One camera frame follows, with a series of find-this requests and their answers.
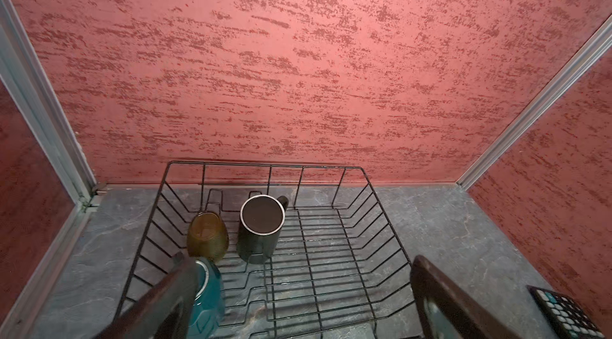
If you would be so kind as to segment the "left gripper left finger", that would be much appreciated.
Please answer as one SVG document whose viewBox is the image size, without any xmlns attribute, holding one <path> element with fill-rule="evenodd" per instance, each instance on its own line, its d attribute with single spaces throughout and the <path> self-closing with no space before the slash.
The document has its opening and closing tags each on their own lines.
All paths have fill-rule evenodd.
<svg viewBox="0 0 612 339">
<path fill-rule="evenodd" d="M 182 259 L 97 338 L 185 338 L 199 290 L 198 265 Z"/>
</svg>

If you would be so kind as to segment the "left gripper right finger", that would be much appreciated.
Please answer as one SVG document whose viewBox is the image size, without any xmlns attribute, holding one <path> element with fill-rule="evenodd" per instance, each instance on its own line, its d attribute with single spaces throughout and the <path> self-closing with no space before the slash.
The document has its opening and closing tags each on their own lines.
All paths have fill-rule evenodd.
<svg viewBox="0 0 612 339">
<path fill-rule="evenodd" d="M 425 338 L 517 338 L 423 255 L 414 258 L 411 288 Z"/>
</svg>

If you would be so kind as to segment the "black mug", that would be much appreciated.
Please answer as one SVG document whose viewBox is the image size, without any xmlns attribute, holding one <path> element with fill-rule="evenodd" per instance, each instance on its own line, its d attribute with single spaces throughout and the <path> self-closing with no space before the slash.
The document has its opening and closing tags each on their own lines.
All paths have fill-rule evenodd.
<svg viewBox="0 0 612 339">
<path fill-rule="evenodd" d="M 263 264 L 272 258 L 288 203 L 284 195 L 254 195 L 242 205 L 236 248 L 244 262 Z"/>
</svg>

